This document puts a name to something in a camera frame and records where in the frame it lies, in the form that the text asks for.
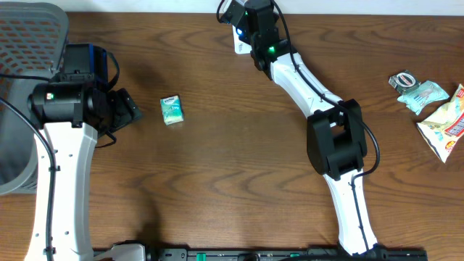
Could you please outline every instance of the white wall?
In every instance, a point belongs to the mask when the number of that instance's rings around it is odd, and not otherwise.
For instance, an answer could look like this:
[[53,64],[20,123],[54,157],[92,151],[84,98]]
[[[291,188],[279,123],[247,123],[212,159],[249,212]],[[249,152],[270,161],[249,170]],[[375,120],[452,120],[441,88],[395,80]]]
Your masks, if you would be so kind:
[[[41,0],[65,11],[215,12],[220,0]],[[464,0],[276,0],[284,13],[464,15]]]

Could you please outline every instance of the light blue wrapper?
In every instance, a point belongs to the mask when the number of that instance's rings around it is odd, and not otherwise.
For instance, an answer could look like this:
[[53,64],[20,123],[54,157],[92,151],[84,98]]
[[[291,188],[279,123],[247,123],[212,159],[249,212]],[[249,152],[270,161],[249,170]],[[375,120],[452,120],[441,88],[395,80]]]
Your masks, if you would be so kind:
[[162,118],[166,125],[183,121],[181,100],[179,96],[161,99]]
[[450,96],[438,84],[427,80],[417,89],[398,97],[398,101],[406,103],[406,107],[419,115],[422,109],[432,102],[448,99]]

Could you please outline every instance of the gray plastic bin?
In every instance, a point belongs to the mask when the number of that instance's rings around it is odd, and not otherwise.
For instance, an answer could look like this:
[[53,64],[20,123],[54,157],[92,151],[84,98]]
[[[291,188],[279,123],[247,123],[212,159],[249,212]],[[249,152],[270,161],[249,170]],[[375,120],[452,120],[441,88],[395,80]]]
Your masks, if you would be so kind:
[[[0,2],[0,73],[50,78],[60,68],[69,23],[53,4]],[[0,96],[30,117],[27,98],[39,80],[0,78]],[[0,105],[0,195],[35,193],[33,132]]]

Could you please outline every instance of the yellow and white snack bag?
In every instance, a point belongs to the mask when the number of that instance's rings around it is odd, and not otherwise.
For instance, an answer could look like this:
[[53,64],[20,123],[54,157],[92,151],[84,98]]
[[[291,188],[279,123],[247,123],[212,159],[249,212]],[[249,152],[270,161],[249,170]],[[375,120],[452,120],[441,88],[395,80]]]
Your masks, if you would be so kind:
[[464,134],[464,87],[459,85],[451,101],[418,123],[418,128],[428,145],[445,163],[457,140]]

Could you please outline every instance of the wooden table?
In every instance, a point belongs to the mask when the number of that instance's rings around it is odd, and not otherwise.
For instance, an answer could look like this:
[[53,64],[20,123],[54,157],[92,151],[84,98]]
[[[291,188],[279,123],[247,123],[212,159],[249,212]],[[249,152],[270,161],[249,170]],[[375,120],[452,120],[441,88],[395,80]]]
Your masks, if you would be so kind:
[[[143,120],[96,150],[90,227],[95,247],[142,239],[193,248],[335,244],[324,179],[306,155],[306,119],[289,95],[233,52],[213,14],[70,13],[70,40],[113,51]],[[388,247],[429,260],[464,256],[464,144],[439,161],[388,77],[409,69],[453,94],[464,82],[464,18],[288,15],[294,45],[325,86],[355,98],[381,146],[365,179],[370,223]],[[160,98],[180,94],[185,122],[166,126]],[[366,166],[375,157],[369,143]],[[21,260],[34,195],[0,197],[1,259]]]

